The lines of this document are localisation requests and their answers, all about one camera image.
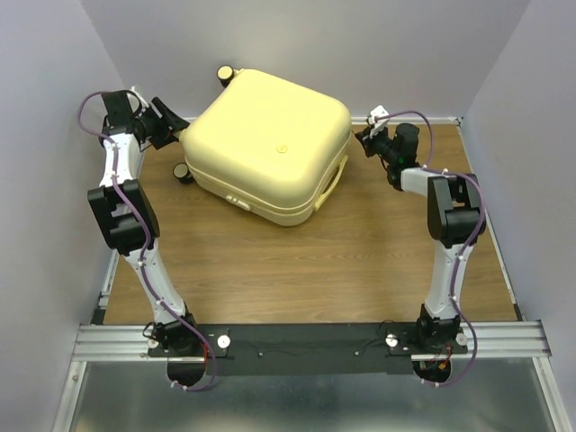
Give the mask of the cream yellow suitcase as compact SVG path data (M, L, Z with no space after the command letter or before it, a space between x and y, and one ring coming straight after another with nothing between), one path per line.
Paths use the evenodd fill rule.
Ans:
M350 111L263 71L225 65L217 77L221 94L179 136L194 181L277 225L304 223L344 172Z

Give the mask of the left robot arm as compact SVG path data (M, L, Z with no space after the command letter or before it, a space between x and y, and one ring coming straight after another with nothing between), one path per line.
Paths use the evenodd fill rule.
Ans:
M193 314L176 291L159 251L160 227L139 180L140 156L176 142L189 123L159 98L134 89L100 91L105 115L100 130L84 127L105 152L100 184L87 200L106 245L124 257L148 298L152 321L143 331L152 350L166 355L205 354Z

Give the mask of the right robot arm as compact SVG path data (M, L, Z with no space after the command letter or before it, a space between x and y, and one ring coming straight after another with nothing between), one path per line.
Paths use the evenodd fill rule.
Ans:
M435 260L427 298L408 341L432 353L456 342L463 314L460 293L470 254L485 230L485 208L475 175L435 170L417 161L419 128L402 123L394 135L369 125L355 134L364 154L380 159L396 190L427 199L427 230Z

